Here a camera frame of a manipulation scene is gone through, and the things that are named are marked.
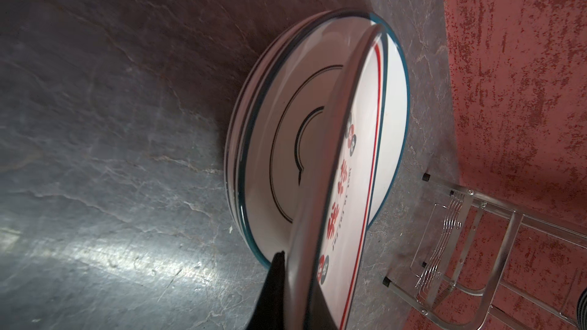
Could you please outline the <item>chrome wire dish rack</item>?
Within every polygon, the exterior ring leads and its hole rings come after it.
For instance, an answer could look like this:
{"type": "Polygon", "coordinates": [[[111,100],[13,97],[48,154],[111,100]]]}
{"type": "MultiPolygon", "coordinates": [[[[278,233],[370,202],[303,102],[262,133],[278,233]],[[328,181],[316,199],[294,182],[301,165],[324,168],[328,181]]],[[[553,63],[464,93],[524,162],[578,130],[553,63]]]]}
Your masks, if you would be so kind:
{"type": "Polygon", "coordinates": [[[491,197],[425,173],[440,202],[417,234],[409,278],[383,283],[407,329],[584,329],[586,181],[491,197]]]}

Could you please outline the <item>white plate black quatrefoil emblem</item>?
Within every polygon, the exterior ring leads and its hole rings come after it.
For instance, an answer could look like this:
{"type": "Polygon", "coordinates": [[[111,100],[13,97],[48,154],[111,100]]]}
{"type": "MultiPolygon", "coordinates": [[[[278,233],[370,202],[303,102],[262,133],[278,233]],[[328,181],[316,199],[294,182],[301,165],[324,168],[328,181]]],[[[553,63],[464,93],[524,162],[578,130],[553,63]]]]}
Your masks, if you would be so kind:
{"type": "Polygon", "coordinates": [[[258,78],[239,133],[233,169],[238,222],[257,260],[269,267],[288,249],[301,178],[323,133],[323,111],[364,32],[383,18],[359,9],[326,11],[280,48],[258,78]]]}

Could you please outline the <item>white plate red black characters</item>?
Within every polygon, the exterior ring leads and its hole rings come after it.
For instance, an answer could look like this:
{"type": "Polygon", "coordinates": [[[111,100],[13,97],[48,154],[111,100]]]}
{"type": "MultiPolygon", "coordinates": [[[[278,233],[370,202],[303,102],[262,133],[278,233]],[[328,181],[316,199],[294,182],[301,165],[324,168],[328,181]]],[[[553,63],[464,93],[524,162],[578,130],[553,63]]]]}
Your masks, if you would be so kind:
{"type": "Polygon", "coordinates": [[[294,34],[300,30],[304,25],[310,23],[319,16],[326,14],[327,12],[319,12],[315,15],[311,15],[304,20],[298,21],[298,23],[290,26],[287,30],[279,34],[264,50],[261,56],[255,62],[255,65],[250,70],[246,80],[244,81],[238,98],[235,102],[232,110],[231,119],[229,122],[229,128],[226,136],[225,153],[224,153],[224,178],[226,188],[226,198],[229,203],[229,209],[231,216],[235,222],[235,227],[238,233],[245,238],[244,229],[238,222],[237,206],[235,202],[235,183],[234,183],[234,172],[233,169],[237,167],[237,150],[238,143],[240,140],[239,133],[242,131],[245,122],[245,116],[240,115],[239,109],[242,105],[247,107],[253,100],[254,95],[258,89],[258,78],[262,76],[265,69],[269,67],[281,51],[280,48],[287,44],[289,38],[293,37],[294,34]]]}

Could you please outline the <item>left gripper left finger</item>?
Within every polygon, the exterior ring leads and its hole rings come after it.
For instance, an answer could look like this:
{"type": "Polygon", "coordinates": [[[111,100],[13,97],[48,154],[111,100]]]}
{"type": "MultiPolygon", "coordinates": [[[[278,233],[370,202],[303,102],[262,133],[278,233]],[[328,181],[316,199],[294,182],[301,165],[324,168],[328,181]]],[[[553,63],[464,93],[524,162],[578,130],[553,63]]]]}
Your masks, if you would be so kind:
{"type": "Polygon", "coordinates": [[[272,259],[247,330],[284,329],[285,253],[272,259]]]}

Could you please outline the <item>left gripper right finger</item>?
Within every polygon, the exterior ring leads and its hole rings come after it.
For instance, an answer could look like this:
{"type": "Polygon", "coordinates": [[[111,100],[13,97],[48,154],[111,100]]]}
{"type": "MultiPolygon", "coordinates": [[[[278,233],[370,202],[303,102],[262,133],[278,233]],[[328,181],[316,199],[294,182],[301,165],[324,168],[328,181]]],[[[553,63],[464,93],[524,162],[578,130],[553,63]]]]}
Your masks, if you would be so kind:
{"type": "Polygon", "coordinates": [[[307,318],[304,320],[304,328],[312,330],[338,329],[319,285],[316,285],[311,290],[309,309],[307,311],[307,318]]]}

